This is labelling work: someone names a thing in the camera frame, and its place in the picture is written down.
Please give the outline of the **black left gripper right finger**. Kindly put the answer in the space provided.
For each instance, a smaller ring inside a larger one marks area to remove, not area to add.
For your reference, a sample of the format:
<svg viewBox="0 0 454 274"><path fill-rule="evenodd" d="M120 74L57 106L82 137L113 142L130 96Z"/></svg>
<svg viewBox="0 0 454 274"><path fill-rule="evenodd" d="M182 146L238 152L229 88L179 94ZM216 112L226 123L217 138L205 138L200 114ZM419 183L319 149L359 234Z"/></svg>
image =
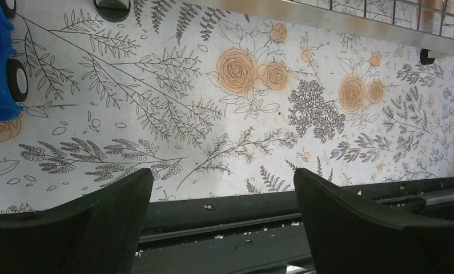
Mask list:
<svg viewBox="0 0 454 274"><path fill-rule="evenodd" d="M305 168L294 185L317 273L454 273L454 204L390 207Z"/></svg>

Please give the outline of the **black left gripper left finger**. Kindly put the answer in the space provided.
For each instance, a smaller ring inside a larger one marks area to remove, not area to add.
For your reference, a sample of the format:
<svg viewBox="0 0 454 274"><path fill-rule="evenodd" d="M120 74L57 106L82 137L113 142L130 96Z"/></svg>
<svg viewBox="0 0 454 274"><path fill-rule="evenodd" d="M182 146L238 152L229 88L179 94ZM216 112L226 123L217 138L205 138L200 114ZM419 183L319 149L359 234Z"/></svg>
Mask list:
<svg viewBox="0 0 454 274"><path fill-rule="evenodd" d="M142 168L44 211L0 215L0 273L130 273L154 179Z"/></svg>

